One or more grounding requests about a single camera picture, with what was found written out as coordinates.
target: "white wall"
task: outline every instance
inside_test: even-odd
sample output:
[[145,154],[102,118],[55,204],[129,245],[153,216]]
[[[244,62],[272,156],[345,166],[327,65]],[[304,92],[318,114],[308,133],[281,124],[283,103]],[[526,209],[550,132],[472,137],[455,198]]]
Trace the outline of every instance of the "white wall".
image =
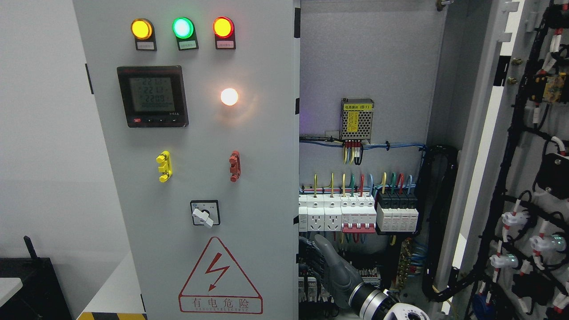
[[0,256],[51,257],[78,315],[129,250],[71,0],[0,2]]

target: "red terminal block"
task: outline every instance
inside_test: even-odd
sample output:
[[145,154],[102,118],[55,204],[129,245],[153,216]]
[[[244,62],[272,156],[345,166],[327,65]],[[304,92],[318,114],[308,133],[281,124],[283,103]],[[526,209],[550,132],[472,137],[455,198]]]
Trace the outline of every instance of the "red terminal block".
[[342,232],[344,233],[375,233],[376,224],[374,223],[343,223]]
[[231,152],[231,156],[229,157],[229,164],[231,164],[231,167],[229,167],[231,178],[229,178],[229,180],[231,180],[231,182],[235,182],[241,176],[241,161],[239,159],[239,151],[234,150]]

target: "red indicator light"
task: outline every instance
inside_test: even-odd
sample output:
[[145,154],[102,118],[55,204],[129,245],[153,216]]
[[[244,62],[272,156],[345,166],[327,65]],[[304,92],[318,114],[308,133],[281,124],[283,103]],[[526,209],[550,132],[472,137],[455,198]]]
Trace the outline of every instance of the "red indicator light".
[[227,17],[219,17],[213,21],[213,33],[221,39],[229,38],[234,31],[233,21]]

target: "yellow terminal block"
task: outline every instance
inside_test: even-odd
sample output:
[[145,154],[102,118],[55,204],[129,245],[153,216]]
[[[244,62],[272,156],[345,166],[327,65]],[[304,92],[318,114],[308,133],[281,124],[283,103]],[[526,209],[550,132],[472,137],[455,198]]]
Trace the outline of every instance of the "yellow terminal block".
[[170,152],[167,150],[162,151],[156,157],[156,163],[158,163],[158,172],[162,175],[160,176],[160,182],[164,183],[170,179],[172,176],[172,163],[170,162]]

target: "white indicator light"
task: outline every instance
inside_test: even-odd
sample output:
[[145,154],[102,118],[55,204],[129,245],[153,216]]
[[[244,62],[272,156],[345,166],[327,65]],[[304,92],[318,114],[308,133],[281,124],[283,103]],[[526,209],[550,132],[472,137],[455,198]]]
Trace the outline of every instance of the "white indicator light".
[[237,100],[239,100],[239,94],[235,89],[227,88],[221,91],[221,102],[223,104],[232,106],[237,103]]

